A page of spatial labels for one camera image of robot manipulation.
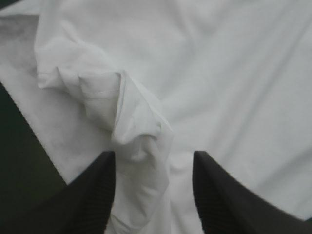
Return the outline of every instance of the dark green surface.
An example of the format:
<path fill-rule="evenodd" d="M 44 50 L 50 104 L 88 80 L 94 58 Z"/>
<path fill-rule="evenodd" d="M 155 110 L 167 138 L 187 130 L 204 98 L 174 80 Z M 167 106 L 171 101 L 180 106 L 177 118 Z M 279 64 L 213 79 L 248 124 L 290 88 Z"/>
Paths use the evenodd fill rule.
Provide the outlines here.
<path fill-rule="evenodd" d="M 19 0 L 0 0 L 0 9 L 6 7 L 8 5 L 11 5 L 17 1 L 19 1 Z"/>
<path fill-rule="evenodd" d="M 38 205 L 65 183 L 0 85 L 0 224 Z"/>

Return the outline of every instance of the black object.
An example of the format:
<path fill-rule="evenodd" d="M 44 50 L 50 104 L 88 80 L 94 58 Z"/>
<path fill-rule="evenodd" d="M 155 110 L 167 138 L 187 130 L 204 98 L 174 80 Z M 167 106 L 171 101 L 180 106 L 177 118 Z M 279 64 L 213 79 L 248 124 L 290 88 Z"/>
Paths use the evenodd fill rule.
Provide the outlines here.
<path fill-rule="evenodd" d="M 206 234 L 312 234 L 312 225 L 267 203 L 206 152 L 194 153 L 195 204 Z"/>
<path fill-rule="evenodd" d="M 65 189 L 0 227 L 1 234 L 103 234 L 116 186 L 114 152 L 102 153 Z"/>

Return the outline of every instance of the fabric fold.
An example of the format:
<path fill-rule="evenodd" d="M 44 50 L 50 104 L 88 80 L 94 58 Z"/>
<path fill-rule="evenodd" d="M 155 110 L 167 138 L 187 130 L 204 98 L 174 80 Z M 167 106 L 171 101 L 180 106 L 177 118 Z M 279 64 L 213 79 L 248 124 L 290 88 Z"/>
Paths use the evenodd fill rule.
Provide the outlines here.
<path fill-rule="evenodd" d="M 96 126 L 111 132 L 117 160 L 111 223 L 118 234 L 137 233 L 151 220 L 168 187 L 166 161 L 173 133 L 160 101 L 112 65 L 104 49 L 79 38 L 74 24 L 50 22 L 64 13 L 65 4 L 43 6 L 35 42 L 38 84 L 68 92 Z"/>

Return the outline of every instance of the crumpled fabric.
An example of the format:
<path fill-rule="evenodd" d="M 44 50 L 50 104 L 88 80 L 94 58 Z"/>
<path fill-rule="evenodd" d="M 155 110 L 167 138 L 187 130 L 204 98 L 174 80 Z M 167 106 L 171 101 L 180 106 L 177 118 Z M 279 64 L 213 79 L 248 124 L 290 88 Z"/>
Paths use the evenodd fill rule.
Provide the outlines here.
<path fill-rule="evenodd" d="M 117 157 L 111 223 L 118 234 L 137 233 L 151 220 L 168 187 L 166 163 L 173 133 L 159 100 L 112 62 L 92 37 L 96 32 L 85 37 L 90 28 L 79 26 L 79 10 L 94 10 L 98 4 L 101 1 L 45 3 L 35 42 L 38 84 L 68 92 L 83 103 L 94 124 L 111 132 Z M 101 15 L 94 14 L 98 20 Z"/>
<path fill-rule="evenodd" d="M 92 40 L 106 52 L 101 56 L 112 66 L 111 77 L 125 71 L 154 94 L 175 135 L 169 187 L 140 234 L 202 233 L 191 182 L 194 150 L 207 151 L 266 201 L 311 217 L 311 1 L 117 0 L 83 9 L 78 3 L 57 19 L 42 12 L 41 19 L 51 22 L 44 28 L 47 38 L 60 19 L 70 21 L 64 32 L 82 30 L 70 39 L 83 38 L 79 45 Z M 112 134 L 99 127 L 103 117 L 79 101 L 81 87 L 71 86 L 72 94 L 38 88 L 32 47 L 37 21 L 3 22 L 0 80 L 69 183 L 101 151 L 113 150 Z M 98 51 L 92 48 L 88 53 Z M 66 51 L 50 52 L 62 64 L 78 59 L 62 61 Z M 53 58 L 42 57 L 48 65 Z M 66 67 L 54 72 L 70 74 Z M 107 233 L 114 233 L 110 227 Z"/>

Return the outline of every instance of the textured black material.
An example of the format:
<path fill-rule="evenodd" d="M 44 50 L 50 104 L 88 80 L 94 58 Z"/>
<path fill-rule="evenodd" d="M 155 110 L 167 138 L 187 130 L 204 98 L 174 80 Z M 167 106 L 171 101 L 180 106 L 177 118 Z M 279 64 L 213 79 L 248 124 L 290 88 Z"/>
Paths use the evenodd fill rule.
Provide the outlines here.
<path fill-rule="evenodd" d="M 206 152 L 194 153 L 193 190 L 206 234 L 312 234 L 312 225 L 246 189 Z"/>
<path fill-rule="evenodd" d="M 1 234 L 103 234 L 116 186 L 114 152 L 102 153 L 50 200 L 0 227 Z"/>

